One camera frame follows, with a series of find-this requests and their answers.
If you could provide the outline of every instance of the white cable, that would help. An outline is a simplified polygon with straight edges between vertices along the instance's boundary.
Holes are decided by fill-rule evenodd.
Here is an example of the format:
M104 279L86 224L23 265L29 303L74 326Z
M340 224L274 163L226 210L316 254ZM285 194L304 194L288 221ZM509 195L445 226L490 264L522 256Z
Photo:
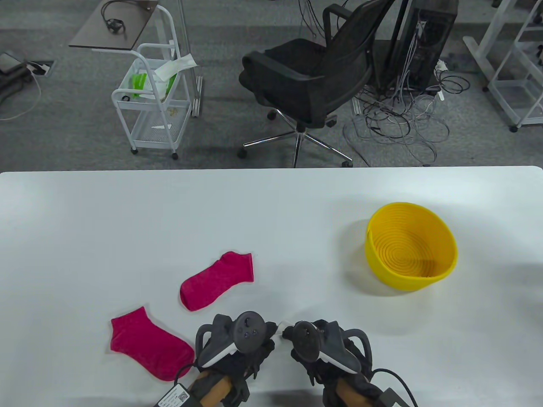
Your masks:
M36 82L36 85L37 85L37 90L38 90L38 96L37 96L37 99L36 101L34 102L34 104L32 105L32 107L28 110L25 110L24 112L22 113L19 113L18 115L15 115L15 116L12 116L12 117L6 117L5 119L0 119L0 122L7 122L9 120L13 120L13 119L16 119L18 117L21 117L22 115L26 115L28 112L30 112L33 108L36 107L36 105L38 104L38 102L40 101L41 99L41 87L40 87L40 83L37 81L36 79L36 76L34 76L34 73L30 71L30 75L32 75L32 77L34 78L34 82Z

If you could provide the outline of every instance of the floor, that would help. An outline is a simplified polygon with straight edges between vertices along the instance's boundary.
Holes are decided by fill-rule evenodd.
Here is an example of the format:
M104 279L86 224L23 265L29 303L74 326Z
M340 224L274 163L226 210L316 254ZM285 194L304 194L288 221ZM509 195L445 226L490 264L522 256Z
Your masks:
M362 0L351 0L354 8ZM68 48L67 44L95 8L97 1L0 0L0 50L11 50L29 59L54 59L50 78L40 80L43 95L26 116L0 122L0 171L107 170L174 168L287 167L293 141L254 148L246 160L236 157L243 142L286 130L279 120L266 120L267 110L256 104L251 93L237 81L241 57L254 49L265 49L298 36L297 0L185 0L192 52L205 78L205 99L200 118L191 119L173 161L165 151L130 148L111 105L111 91L129 66L130 58ZM330 0L313 0L317 15ZM445 54L465 57L463 35L480 40L494 10L491 0L460 0L457 23ZM527 13L529 0L520 1L504 36L514 36ZM177 18L175 0L161 4ZM394 12L383 22L379 38L387 38L394 25ZM303 31L309 38L307 30ZM142 41L153 40L147 30ZM477 74L466 74L472 88L460 95L446 95L443 118L451 134L437 144L438 166L543 166L541 127L508 130L495 103L481 92L485 85ZM0 107L0 117L10 117L32 105L37 88L28 86ZM314 132L323 140L355 158L342 138L349 127L350 107L338 110L338 124ZM382 146L353 140L372 166L420 165L405 147ZM305 143L301 167L336 167L341 160Z

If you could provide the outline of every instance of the green object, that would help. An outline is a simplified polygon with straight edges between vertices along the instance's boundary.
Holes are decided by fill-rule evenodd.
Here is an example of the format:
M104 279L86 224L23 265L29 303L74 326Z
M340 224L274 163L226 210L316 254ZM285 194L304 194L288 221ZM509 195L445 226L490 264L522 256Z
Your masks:
M168 96L170 90L172 89L172 86L173 86L173 82L175 81L175 77L177 76L177 74L173 75L169 81L168 81L168 85L166 86L166 96ZM155 77L155 83L156 83L156 87L159 91L159 94L160 94L160 89L161 89L161 85L163 84L162 81L160 81L160 79L157 79ZM153 88L151 87L151 82L148 81L148 78L147 78L147 73L137 73L135 75L132 75L132 86L131 86L132 89L135 89L135 90L139 90L139 91L142 91L142 90L149 90L149 91L152 91ZM134 93L134 96L136 98L140 97L140 94L139 93Z

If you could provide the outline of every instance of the chair backrest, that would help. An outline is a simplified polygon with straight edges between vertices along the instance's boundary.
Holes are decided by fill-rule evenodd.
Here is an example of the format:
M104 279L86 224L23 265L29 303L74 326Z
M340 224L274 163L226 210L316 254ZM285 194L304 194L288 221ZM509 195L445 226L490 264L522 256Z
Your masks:
M395 0L369 0L358 6L340 27L315 75L327 75L356 61L371 48L377 28Z

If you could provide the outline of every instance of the sock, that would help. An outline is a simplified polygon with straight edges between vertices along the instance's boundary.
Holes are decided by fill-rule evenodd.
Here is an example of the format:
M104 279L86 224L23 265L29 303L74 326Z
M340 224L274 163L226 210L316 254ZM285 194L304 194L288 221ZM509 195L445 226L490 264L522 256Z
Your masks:
M181 285L181 302L189 311L207 307L236 284L252 283L252 256L228 252L211 267L185 280Z
M179 369L194 361L190 345L154 325L143 307L112 319L111 325L111 350L130 356L157 379L173 381Z

